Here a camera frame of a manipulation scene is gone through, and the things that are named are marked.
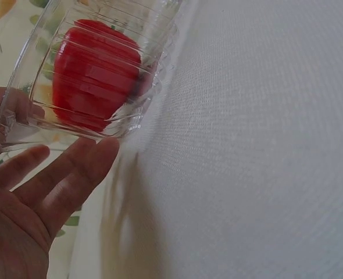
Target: palm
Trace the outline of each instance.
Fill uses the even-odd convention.
[[[117,150],[113,139],[80,139],[13,192],[49,149],[32,148],[0,165],[0,278],[46,278],[55,235],[104,179]]]

